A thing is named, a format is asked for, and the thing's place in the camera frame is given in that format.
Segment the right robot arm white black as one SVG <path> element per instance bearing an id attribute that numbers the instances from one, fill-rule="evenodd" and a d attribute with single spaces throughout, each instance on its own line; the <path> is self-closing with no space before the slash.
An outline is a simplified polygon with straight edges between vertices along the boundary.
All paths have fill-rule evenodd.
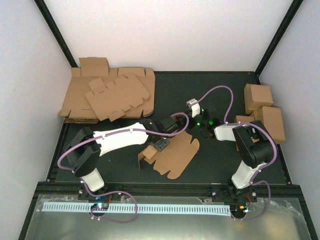
<path id="1" fill-rule="evenodd" d="M 210 118 L 207 109 L 189 109 L 189 127 L 204 129 L 209 138 L 218 141 L 235 142 L 242 158 L 236 172 L 232 175 L 227 189 L 228 198 L 240 201 L 256 175 L 277 158 L 276 143 L 260 120 L 221 123 Z"/>

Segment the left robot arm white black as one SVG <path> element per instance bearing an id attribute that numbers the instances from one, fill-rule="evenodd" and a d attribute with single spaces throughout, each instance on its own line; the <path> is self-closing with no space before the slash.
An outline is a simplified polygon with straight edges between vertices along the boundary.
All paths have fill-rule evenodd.
<path id="1" fill-rule="evenodd" d="M 179 126 L 173 117 L 162 121 L 146 118 L 115 130 L 92 131 L 85 127 L 66 147 L 63 157 L 70 164 L 68 170 L 86 184 L 95 199 L 101 200 L 108 192 L 97 167 L 101 156 L 133 145 L 150 145 L 161 152 L 178 130 Z"/>

